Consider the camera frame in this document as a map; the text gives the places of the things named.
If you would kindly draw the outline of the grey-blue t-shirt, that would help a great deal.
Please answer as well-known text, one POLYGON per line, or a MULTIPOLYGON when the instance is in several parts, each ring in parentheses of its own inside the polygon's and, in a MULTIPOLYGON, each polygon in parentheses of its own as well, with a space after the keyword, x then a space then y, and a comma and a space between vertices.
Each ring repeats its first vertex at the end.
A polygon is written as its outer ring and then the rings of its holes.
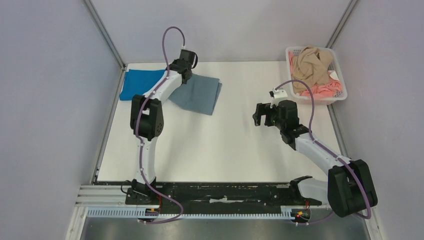
POLYGON ((187 83, 172 92, 168 100, 183 110, 211 116, 221 88, 219 78, 193 74, 187 83))

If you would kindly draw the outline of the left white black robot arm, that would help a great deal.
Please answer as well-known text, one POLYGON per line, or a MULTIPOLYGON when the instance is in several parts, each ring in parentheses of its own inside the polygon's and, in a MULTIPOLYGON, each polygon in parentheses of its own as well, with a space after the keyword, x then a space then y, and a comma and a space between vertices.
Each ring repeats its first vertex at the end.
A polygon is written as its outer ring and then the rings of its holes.
POLYGON ((136 94, 131 100, 130 128, 140 140, 137 145, 139 167, 131 188, 144 204, 152 204, 157 198, 157 191, 153 188, 156 180, 154 162, 157 140, 164 129, 163 103, 174 90, 188 82, 197 63, 195 52, 182 49, 179 58, 167 66, 159 81, 146 93, 136 94))

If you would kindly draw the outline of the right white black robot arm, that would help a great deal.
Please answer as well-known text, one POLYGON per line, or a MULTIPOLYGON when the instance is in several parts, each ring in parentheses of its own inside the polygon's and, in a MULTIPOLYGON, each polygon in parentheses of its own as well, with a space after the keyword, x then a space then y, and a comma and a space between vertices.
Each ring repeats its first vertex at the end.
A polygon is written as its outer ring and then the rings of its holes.
POLYGON ((265 126, 279 130, 285 144, 306 156, 327 175, 327 181, 312 177, 293 180, 295 187, 288 191, 293 203, 302 204, 312 198, 328 203, 341 218, 352 214, 371 218, 378 197, 365 161, 337 154, 319 141, 308 127, 300 124, 297 104, 291 100, 281 100, 278 104, 258 103, 252 115, 256 126, 260 126, 262 117, 265 117, 265 126))

